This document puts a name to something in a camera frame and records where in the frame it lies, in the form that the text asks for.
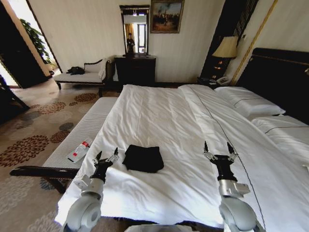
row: nightstand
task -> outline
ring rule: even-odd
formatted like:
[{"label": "nightstand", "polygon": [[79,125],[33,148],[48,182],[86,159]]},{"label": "nightstand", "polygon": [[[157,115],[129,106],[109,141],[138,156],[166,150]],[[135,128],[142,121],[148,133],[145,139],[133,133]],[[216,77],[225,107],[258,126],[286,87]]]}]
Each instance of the nightstand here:
[{"label": "nightstand", "polygon": [[214,85],[211,85],[211,82],[209,81],[209,79],[202,79],[200,77],[197,78],[197,83],[199,85],[208,86],[208,87],[210,87],[212,89],[215,89],[215,88],[220,86],[216,82],[214,82],[215,83]]}]

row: white pillow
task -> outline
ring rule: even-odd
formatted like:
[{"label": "white pillow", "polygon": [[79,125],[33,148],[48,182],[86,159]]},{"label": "white pillow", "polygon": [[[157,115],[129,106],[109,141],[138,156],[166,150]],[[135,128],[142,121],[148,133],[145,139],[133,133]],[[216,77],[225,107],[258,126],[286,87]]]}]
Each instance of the white pillow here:
[{"label": "white pillow", "polygon": [[99,71],[98,75],[101,78],[101,80],[104,80],[106,78],[106,62],[107,62],[107,59],[103,59],[100,62],[101,63],[101,68],[100,68],[100,71]]},{"label": "white pillow", "polygon": [[309,126],[290,116],[258,117],[252,123],[299,164],[309,164]]},{"label": "white pillow", "polygon": [[218,87],[215,91],[244,117],[285,113],[279,106],[243,87]]}]

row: bed bench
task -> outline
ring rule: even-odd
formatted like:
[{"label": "bed bench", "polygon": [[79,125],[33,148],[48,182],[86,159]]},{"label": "bed bench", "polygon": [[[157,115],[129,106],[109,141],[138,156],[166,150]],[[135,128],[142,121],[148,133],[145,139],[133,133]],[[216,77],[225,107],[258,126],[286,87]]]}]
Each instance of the bed bench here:
[{"label": "bed bench", "polygon": [[74,150],[83,139],[94,139],[115,104],[117,97],[103,97],[96,101],[84,115],[71,133],[56,148],[42,167],[20,166],[11,170],[13,176],[37,176],[46,179],[59,193],[65,192],[65,187],[59,179],[73,179],[80,169],[83,159],[72,163],[67,155]]},{"label": "bed bench", "polygon": [[[101,71],[102,65],[105,65],[105,70]],[[115,75],[115,62],[113,58],[108,60],[100,59],[94,63],[84,63],[84,74],[71,75],[69,73],[62,73],[54,76],[53,79],[61,89],[61,83],[71,83],[80,85],[95,85],[99,86],[99,96],[102,97],[102,87],[105,87],[110,82],[113,82]]]}]

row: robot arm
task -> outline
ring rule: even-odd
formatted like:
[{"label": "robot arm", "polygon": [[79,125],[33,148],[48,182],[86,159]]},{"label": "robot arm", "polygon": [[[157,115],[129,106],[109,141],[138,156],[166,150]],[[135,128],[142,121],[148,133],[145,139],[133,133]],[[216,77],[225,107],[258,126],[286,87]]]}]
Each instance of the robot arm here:
[{"label": "robot arm", "polygon": [[90,178],[84,175],[75,182],[82,190],[82,196],[71,206],[63,227],[64,232],[89,232],[101,217],[106,171],[118,160],[118,149],[108,159],[100,159],[101,153],[94,159],[94,174]]},{"label": "robot arm", "polygon": [[221,205],[219,207],[224,222],[231,232],[265,232],[261,224],[256,219],[253,209],[239,198],[249,193],[246,184],[237,183],[237,179],[231,171],[230,165],[237,157],[233,147],[227,143],[230,156],[213,155],[208,151],[207,143],[204,146],[204,155],[215,164],[218,169],[219,192],[221,195]]}]

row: wall mirror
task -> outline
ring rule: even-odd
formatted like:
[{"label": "wall mirror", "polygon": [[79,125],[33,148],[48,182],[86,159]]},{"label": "wall mirror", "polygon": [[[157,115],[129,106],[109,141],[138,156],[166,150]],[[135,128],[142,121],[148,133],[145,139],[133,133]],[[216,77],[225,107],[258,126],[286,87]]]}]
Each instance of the wall mirror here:
[{"label": "wall mirror", "polygon": [[149,5],[120,5],[126,55],[148,55]]}]

